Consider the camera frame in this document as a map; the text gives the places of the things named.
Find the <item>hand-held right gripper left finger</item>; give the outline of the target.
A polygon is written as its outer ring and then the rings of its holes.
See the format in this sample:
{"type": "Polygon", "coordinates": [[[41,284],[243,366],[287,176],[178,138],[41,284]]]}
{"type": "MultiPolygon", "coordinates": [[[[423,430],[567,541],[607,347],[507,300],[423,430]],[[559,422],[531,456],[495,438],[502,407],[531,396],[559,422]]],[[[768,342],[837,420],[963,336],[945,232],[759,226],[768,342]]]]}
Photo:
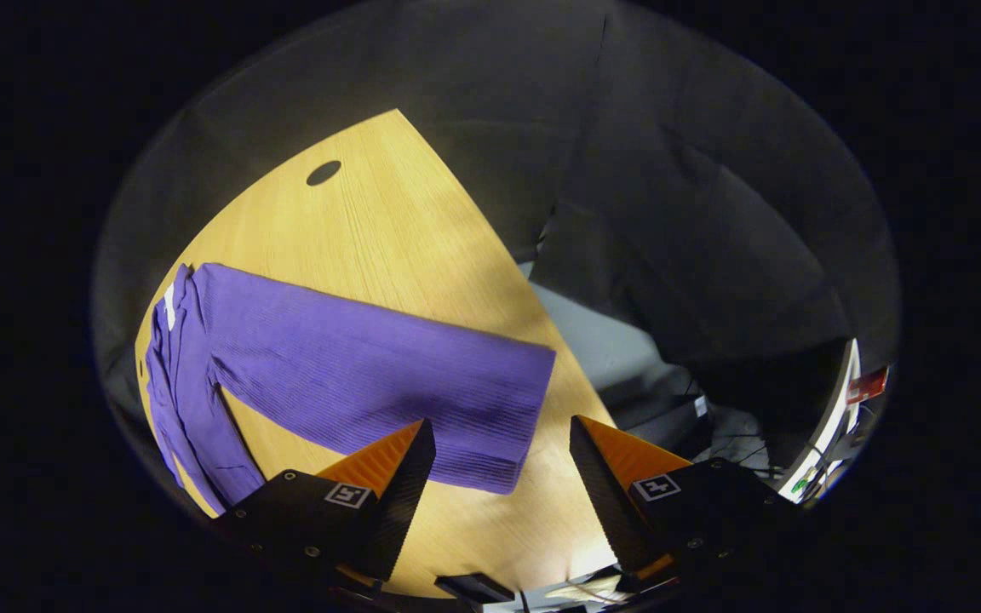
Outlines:
{"type": "Polygon", "coordinates": [[[421,419],[319,473],[281,471],[214,529],[300,583],[386,583],[435,457],[433,424],[421,419]]]}

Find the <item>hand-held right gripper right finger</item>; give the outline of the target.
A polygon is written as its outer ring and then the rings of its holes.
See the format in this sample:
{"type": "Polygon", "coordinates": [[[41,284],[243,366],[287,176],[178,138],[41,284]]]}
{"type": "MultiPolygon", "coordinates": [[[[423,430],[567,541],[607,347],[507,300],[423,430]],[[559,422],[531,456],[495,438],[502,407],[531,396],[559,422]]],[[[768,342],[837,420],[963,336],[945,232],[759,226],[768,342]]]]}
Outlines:
{"type": "Polygon", "coordinates": [[[793,532],[798,505],[727,459],[692,463],[574,415],[570,455],[627,576],[700,573],[793,532]]]}

